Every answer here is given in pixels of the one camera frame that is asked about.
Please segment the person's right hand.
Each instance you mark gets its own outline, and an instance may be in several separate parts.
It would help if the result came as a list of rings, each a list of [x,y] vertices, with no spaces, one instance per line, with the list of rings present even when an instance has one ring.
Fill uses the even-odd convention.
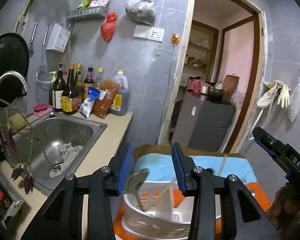
[[[281,239],[300,239],[300,192],[290,183],[276,192],[266,214]]]

